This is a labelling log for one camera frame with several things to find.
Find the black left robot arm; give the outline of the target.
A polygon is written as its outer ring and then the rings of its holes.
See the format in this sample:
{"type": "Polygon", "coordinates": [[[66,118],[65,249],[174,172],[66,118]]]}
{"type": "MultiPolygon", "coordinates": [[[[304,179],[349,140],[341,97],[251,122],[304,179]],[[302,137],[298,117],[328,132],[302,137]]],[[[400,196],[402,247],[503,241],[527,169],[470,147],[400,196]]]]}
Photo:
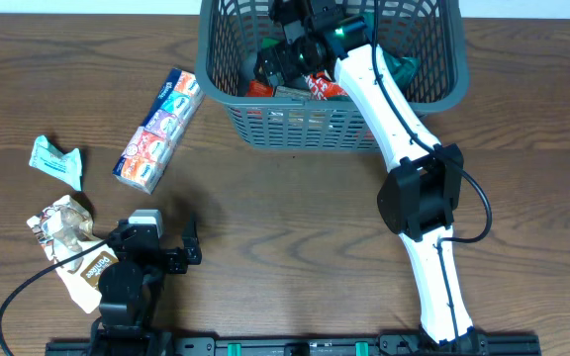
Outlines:
{"type": "Polygon", "coordinates": [[[173,336],[151,326],[169,274],[185,274],[199,265],[202,252],[195,217],[182,233],[180,247],[163,249],[161,213],[136,210],[118,222],[108,237],[118,261],[107,267],[98,282],[100,317],[86,353],[98,355],[161,356],[175,353],[173,336]]]}

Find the red spaghetti packet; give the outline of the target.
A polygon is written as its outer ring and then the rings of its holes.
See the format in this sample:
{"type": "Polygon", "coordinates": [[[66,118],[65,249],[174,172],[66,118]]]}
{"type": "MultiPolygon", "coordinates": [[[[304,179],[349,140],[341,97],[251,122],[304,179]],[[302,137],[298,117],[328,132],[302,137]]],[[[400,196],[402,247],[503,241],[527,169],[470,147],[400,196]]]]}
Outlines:
{"type": "Polygon", "coordinates": [[[303,79],[301,89],[249,82],[246,107],[227,107],[241,138],[257,147],[373,149],[375,139],[353,102],[335,83],[303,79]]]}

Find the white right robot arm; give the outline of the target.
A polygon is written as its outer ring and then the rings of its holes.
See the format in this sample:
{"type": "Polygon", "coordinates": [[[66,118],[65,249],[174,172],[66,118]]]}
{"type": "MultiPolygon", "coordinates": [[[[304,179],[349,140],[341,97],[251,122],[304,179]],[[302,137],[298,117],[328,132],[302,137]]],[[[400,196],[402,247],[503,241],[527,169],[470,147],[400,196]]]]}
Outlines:
{"type": "Polygon", "coordinates": [[[377,205],[407,249],[421,328],[436,345],[459,347],[473,329],[452,252],[459,148],[441,145],[409,105],[378,44],[377,20],[347,15],[334,1],[273,1],[268,17],[285,39],[258,54],[257,79],[278,86],[325,71],[354,103],[383,155],[387,177],[377,205]]]}

